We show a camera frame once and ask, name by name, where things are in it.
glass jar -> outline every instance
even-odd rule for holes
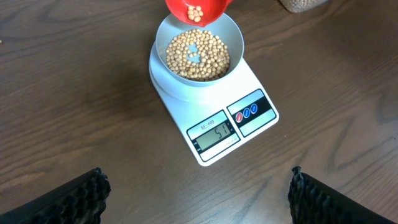
[[[293,13],[303,12],[319,6],[327,0],[280,0],[287,10]]]

digital number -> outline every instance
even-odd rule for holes
[[[225,134],[227,134],[227,132],[226,132],[226,130],[225,130],[225,124],[223,124],[223,129],[224,129]]]
[[[219,136],[218,139],[220,139],[220,138],[222,138],[223,136],[221,135],[221,133],[217,132],[217,129],[218,129],[218,128],[215,128],[215,129],[214,129],[214,132],[215,132],[216,134],[218,134],[218,136]]]

red cup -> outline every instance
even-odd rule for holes
[[[205,27],[216,21],[232,0],[166,0],[170,12],[180,21],[193,26]],[[203,12],[199,22],[188,18],[188,6],[200,6]]]

scale button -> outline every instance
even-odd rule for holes
[[[240,123],[242,121],[242,119],[243,119],[242,112],[237,113],[236,116],[235,116],[236,122]]]
[[[250,110],[249,110],[249,108],[245,108],[245,109],[243,110],[243,116],[244,116],[244,118],[248,118],[248,117],[250,116]]]
[[[250,106],[250,110],[251,110],[251,113],[252,113],[252,114],[255,114],[255,113],[257,112],[257,109],[258,109],[258,107],[257,107],[257,104],[255,104],[255,103],[253,103],[253,104]]]

brown wood surface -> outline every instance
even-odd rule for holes
[[[397,10],[234,0],[280,121],[201,167],[149,79],[163,1],[0,0],[0,213],[100,167],[103,223],[290,223],[300,165],[398,222]]]

